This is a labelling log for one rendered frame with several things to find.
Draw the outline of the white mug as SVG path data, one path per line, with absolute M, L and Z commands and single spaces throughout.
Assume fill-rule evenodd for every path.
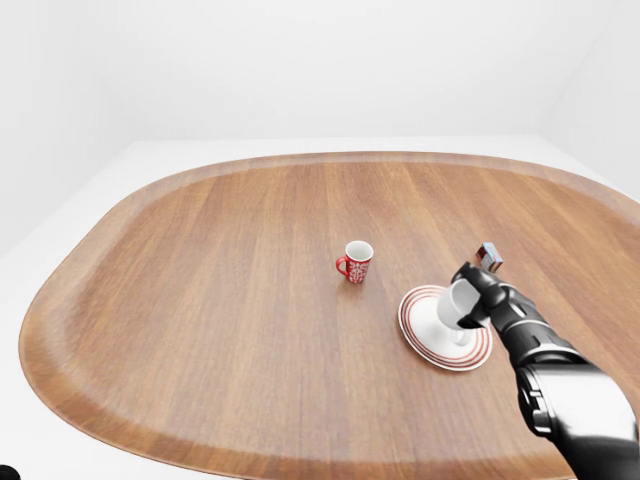
M 480 293 L 466 279 L 454 281 L 439 297 L 437 316 L 458 346 L 466 346 L 475 335 L 472 328 L 461 327 L 458 322 L 472 311 L 479 299 Z

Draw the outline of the white plate with red rings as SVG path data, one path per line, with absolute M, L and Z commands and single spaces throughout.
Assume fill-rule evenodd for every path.
M 465 372 L 482 366 L 493 349 L 487 328 L 454 330 L 437 316 L 443 286 L 422 285 L 405 294 L 398 307 L 402 334 L 415 352 L 430 363 L 450 371 Z

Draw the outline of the red patterned mug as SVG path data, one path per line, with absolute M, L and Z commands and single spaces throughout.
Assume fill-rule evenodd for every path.
M 373 258 L 372 246 L 361 240 L 354 240 L 345 246 L 344 255 L 335 262 L 336 270 L 350 283 L 362 283 Z

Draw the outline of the small printed box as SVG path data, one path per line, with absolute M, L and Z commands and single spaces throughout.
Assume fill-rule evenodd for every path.
M 503 264 L 503 258 L 492 242 L 483 242 L 476 252 L 479 265 L 494 273 Z

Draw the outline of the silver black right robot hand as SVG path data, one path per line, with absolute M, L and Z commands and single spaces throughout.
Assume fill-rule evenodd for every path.
M 463 329 L 476 329 L 489 320 L 499 334 L 512 323 L 524 319 L 528 308 L 534 306 L 512 285 L 502 282 L 496 275 L 465 262 L 451 279 L 451 283 L 466 280 L 479 294 L 472 302 L 471 311 L 464 314 L 457 325 Z

